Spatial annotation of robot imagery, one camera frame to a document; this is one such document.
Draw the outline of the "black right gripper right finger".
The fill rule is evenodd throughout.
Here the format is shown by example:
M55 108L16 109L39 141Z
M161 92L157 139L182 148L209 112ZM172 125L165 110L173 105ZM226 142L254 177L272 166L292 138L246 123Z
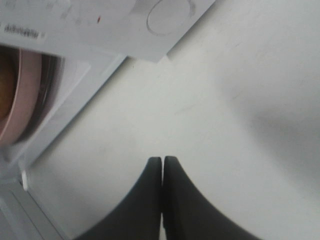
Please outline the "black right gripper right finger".
M168 240L250 239L201 194L174 156L164 159L162 215Z

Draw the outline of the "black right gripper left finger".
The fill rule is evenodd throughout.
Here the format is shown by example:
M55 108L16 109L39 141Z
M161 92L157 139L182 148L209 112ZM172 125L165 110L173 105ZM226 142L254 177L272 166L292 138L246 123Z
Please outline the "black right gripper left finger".
M158 240L161 224L162 160L148 159L125 198L78 240Z

